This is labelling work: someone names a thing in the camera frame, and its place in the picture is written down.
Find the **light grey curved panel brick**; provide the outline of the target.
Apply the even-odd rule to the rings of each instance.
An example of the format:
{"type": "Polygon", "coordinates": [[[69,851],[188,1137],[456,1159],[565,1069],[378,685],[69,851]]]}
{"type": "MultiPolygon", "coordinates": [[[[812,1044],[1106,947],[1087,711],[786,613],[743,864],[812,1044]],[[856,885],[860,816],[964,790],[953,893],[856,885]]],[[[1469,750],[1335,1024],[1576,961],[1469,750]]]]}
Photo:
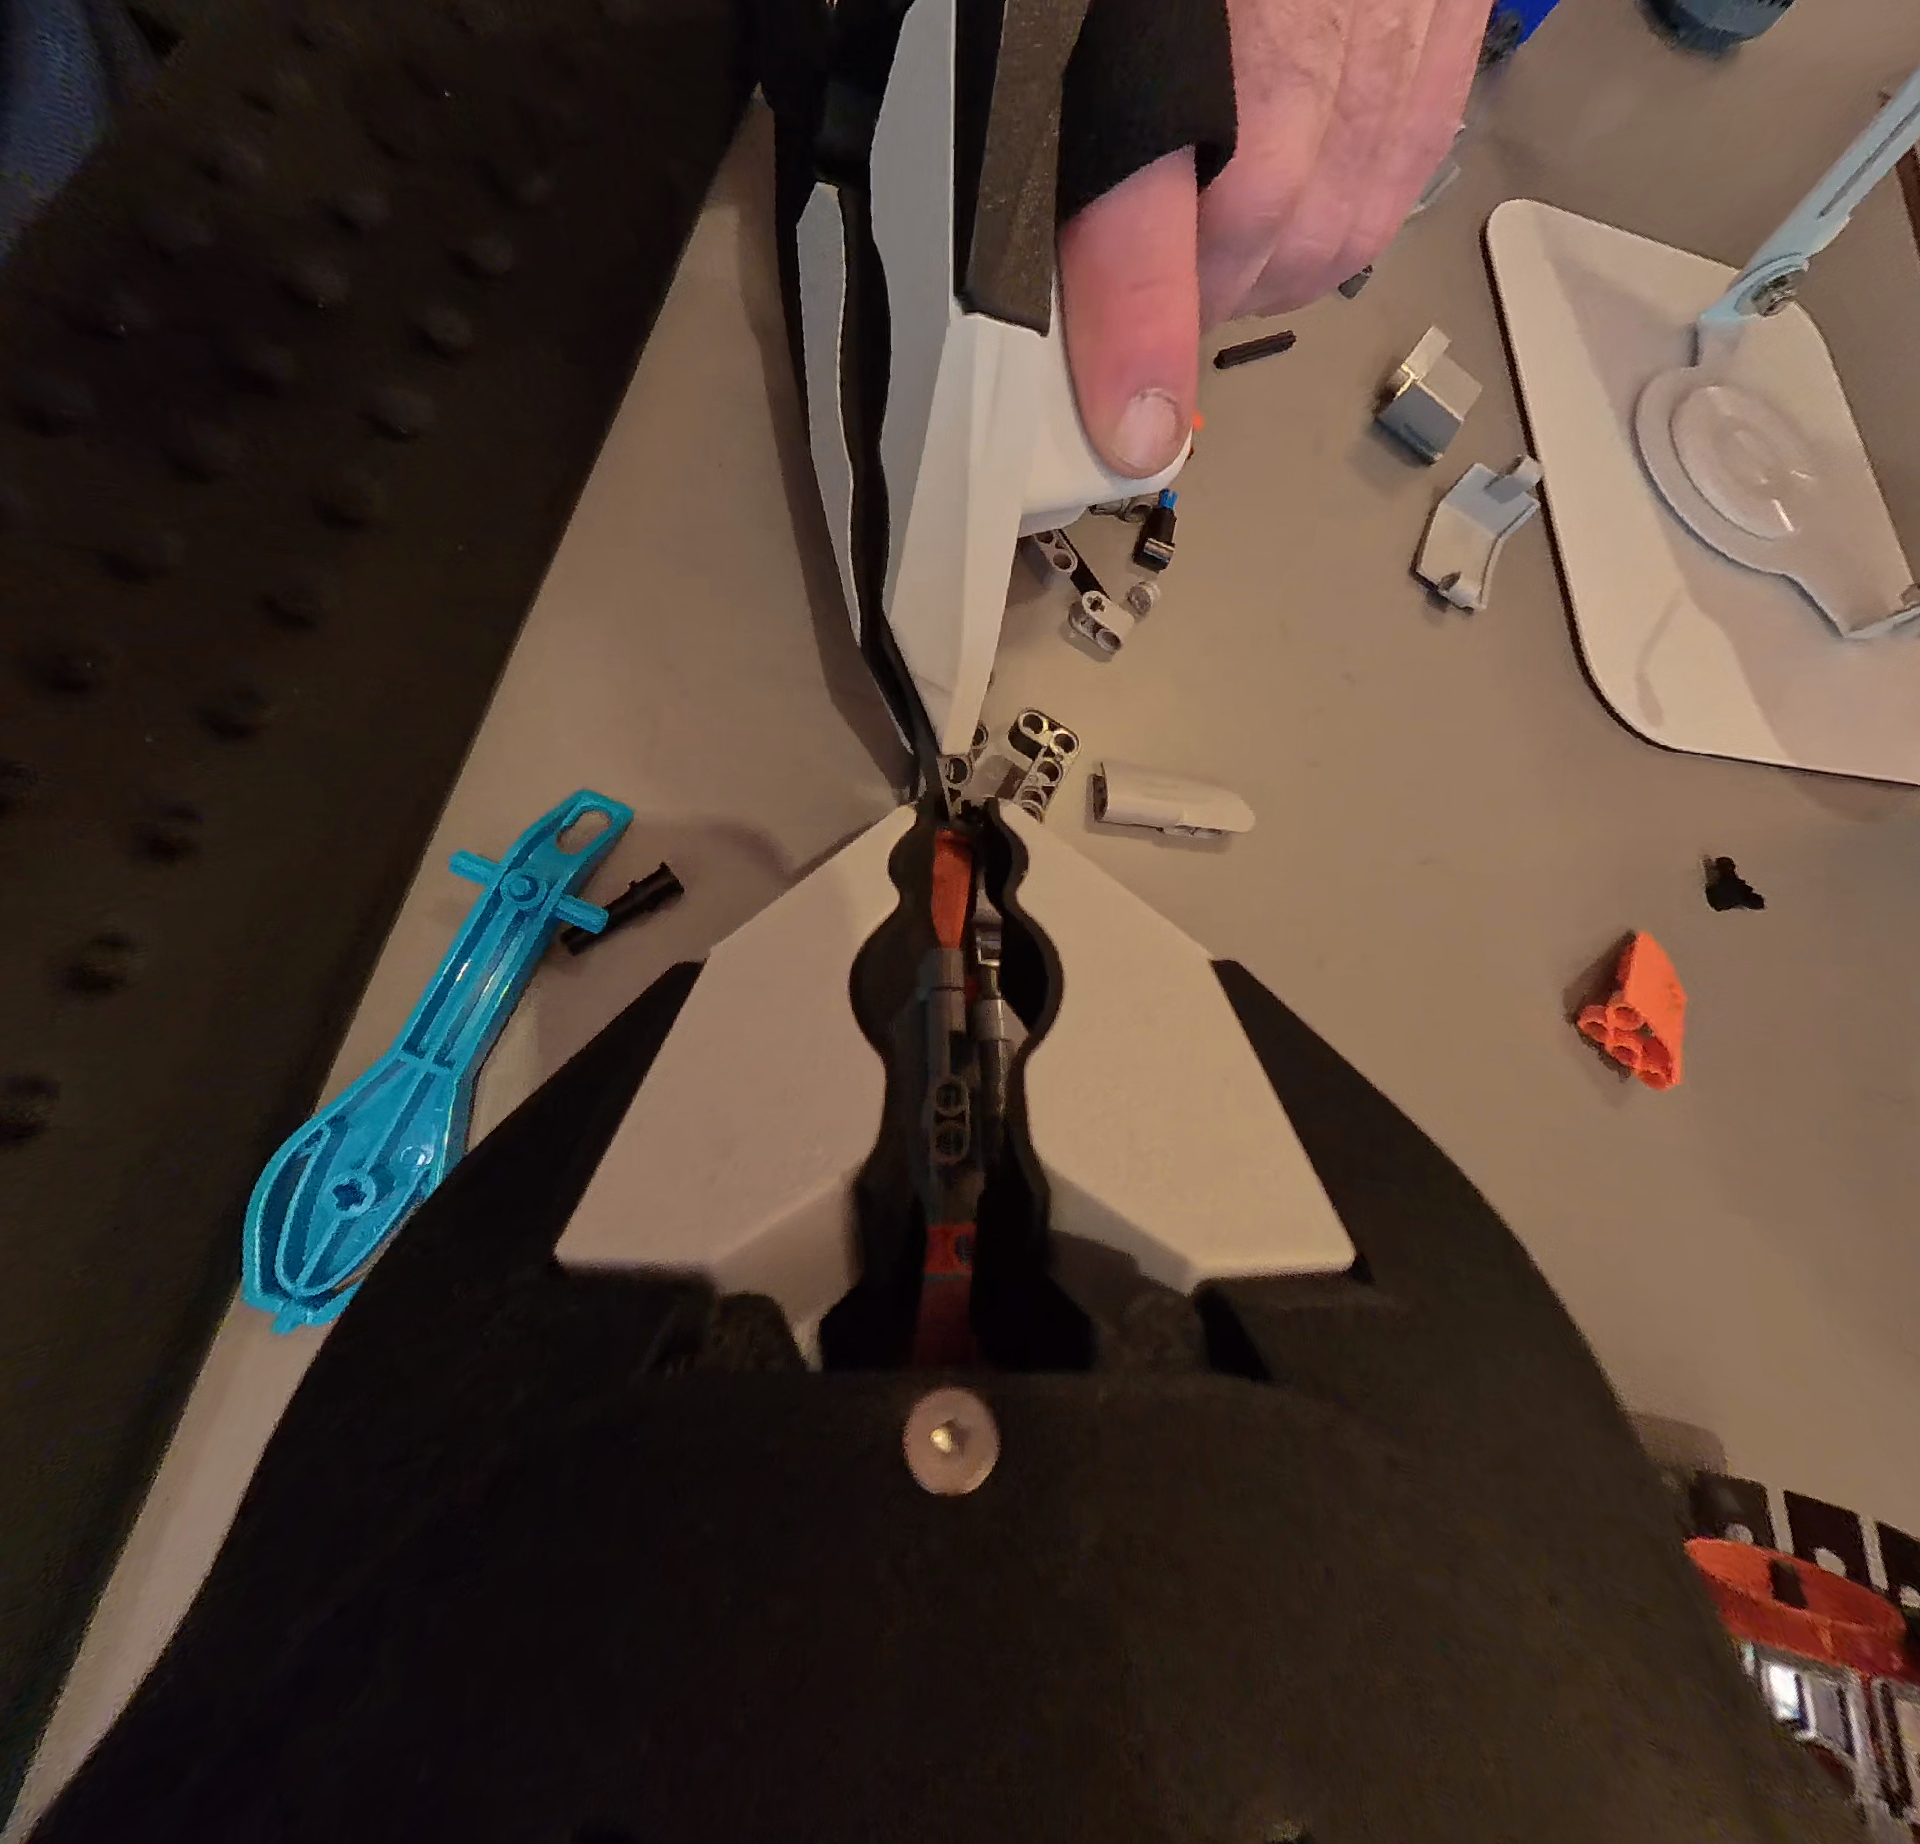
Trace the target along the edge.
{"type": "Polygon", "coordinates": [[[1427,518],[1410,563],[1420,587],[1450,608],[1483,609],[1503,546],[1540,511],[1544,472],[1532,456],[1504,470],[1471,464],[1427,518]]]}

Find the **small grey orange arm assembly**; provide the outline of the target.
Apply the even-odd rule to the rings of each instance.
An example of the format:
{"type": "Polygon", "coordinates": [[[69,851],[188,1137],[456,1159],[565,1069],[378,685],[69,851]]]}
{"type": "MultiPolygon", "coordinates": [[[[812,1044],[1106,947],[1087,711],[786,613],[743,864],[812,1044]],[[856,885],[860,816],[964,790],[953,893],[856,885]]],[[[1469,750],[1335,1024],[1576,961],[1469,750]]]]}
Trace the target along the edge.
{"type": "Polygon", "coordinates": [[[973,1044],[948,1031],[931,1046],[910,1159],[923,1227],[910,1360],[926,1371],[968,1368],[980,1356],[973,1282],[986,1170],[973,1122],[975,1096],[973,1044]]]}

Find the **grey tracked toy robot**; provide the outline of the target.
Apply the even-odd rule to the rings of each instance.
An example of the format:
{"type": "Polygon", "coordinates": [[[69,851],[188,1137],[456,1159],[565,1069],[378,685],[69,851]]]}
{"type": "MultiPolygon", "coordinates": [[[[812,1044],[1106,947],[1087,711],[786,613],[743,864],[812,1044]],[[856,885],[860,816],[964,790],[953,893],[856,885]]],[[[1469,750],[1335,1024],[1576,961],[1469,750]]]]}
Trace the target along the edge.
{"type": "Polygon", "coordinates": [[[1870,1839],[1918,1838],[1918,1539],[1834,1501],[1697,1466],[1687,1551],[1774,1725],[1870,1839]]]}

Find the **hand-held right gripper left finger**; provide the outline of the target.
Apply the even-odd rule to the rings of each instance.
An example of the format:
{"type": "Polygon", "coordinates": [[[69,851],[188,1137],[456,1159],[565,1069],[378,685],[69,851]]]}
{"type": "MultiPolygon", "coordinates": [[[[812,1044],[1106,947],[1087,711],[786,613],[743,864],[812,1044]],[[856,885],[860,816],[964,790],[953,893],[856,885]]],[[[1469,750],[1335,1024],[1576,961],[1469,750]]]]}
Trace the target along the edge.
{"type": "Polygon", "coordinates": [[[853,1185],[885,1070],[853,1008],[860,948],[901,905],[891,809],[713,947],[558,1241],[571,1270],[840,1298],[853,1185]]]}

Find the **blue plastic brick tool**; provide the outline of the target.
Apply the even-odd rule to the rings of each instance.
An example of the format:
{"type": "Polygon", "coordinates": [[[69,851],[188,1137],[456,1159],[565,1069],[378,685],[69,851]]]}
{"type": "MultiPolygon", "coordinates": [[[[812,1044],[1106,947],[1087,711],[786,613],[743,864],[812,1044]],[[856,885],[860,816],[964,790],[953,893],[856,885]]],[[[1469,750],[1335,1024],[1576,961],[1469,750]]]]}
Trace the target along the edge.
{"type": "Polygon", "coordinates": [[[579,790],[504,856],[460,848],[450,858],[452,875],[479,895],[414,1011],[254,1185],[243,1299],[274,1332],[331,1324],[460,1160],[479,1075],[556,932],[606,930],[609,909],[580,888],[633,820],[625,802],[579,790]]]}

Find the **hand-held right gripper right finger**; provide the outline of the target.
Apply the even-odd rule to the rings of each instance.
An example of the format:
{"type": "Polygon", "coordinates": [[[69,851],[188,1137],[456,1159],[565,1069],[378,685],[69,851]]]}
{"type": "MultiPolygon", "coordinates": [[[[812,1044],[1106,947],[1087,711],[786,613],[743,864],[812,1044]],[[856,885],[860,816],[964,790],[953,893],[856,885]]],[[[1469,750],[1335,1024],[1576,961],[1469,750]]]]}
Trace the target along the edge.
{"type": "Polygon", "coordinates": [[[1357,1243],[1206,947],[1030,814],[995,802],[984,825],[1043,1266],[1154,1284],[1346,1272],[1357,1243]]]}

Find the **black connector pin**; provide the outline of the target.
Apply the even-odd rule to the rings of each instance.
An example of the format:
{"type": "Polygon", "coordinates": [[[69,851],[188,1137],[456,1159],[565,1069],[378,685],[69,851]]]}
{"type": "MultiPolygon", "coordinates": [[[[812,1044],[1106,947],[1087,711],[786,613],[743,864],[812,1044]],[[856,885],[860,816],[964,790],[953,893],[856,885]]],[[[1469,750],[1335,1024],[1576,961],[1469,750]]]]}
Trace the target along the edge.
{"type": "Polygon", "coordinates": [[[668,862],[660,862],[647,875],[633,880],[624,890],[611,898],[606,905],[600,905],[600,909],[605,909],[605,921],[600,928],[568,923],[561,938],[563,948],[571,954],[579,956],[591,944],[598,944],[605,938],[616,936],[620,930],[644,923],[666,905],[681,902],[684,893],[685,888],[681,878],[668,862]]]}

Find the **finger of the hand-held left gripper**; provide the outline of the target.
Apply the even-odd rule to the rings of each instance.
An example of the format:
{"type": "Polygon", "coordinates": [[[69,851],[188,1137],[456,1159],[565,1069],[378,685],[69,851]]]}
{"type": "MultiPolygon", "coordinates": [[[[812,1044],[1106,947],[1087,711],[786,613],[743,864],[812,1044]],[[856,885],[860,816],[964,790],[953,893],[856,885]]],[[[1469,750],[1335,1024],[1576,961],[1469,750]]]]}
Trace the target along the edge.
{"type": "Polygon", "coordinates": [[[909,277],[914,320],[940,326],[909,560],[910,650],[939,699],[940,756],[966,750],[989,697],[1018,540],[1173,484],[1191,447],[1187,434],[1170,464],[1141,480],[1101,463],[1068,369],[1056,246],[1043,330],[962,309],[951,195],[933,175],[933,140],[951,137],[953,4],[909,7],[871,158],[885,265],[909,277]]]}
{"type": "Polygon", "coordinates": [[[790,348],[840,609],[906,756],[906,798],[940,794],[939,699],[910,650],[910,530],[940,326],[914,320],[865,190],[812,180],[790,215],[790,348]]]}

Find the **light grey angular panel brick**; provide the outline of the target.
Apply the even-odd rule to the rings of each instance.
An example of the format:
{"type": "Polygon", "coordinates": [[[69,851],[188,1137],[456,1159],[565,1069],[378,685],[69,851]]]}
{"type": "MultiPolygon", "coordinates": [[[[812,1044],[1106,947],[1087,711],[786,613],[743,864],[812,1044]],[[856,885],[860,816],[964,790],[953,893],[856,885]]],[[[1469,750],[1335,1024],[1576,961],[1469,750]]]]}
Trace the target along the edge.
{"type": "Polygon", "coordinates": [[[1450,336],[1427,327],[1381,392],[1374,428],[1420,464],[1439,464],[1486,392],[1453,356],[1450,336]]]}

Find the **person's blue trouser leg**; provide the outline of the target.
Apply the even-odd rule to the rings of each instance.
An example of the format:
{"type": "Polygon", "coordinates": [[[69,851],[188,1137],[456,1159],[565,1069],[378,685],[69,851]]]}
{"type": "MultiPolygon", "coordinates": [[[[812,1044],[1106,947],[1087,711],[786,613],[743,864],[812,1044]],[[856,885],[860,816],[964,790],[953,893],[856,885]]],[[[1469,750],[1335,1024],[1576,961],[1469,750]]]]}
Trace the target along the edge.
{"type": "Polygon", "coordinates": [[[82,166],[109,116],[89,0],[3,0],[3,257],[82,166]]]}

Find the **person's left hand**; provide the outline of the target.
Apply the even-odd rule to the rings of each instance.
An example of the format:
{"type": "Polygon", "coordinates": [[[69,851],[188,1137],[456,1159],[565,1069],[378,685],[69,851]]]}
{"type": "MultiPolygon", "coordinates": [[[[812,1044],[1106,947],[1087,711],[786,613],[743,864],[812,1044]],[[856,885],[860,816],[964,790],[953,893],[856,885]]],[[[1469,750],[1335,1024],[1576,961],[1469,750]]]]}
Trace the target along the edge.
{"type": "Polygon", "coordinates": [[[1494,0],[1224,0],[1237,148],[1145,163],[1060,225],[1065,350],[1101,463],[1187,441],[1205,331],[1313,304],[1375,261],[1453,145],[1494,0]]]}

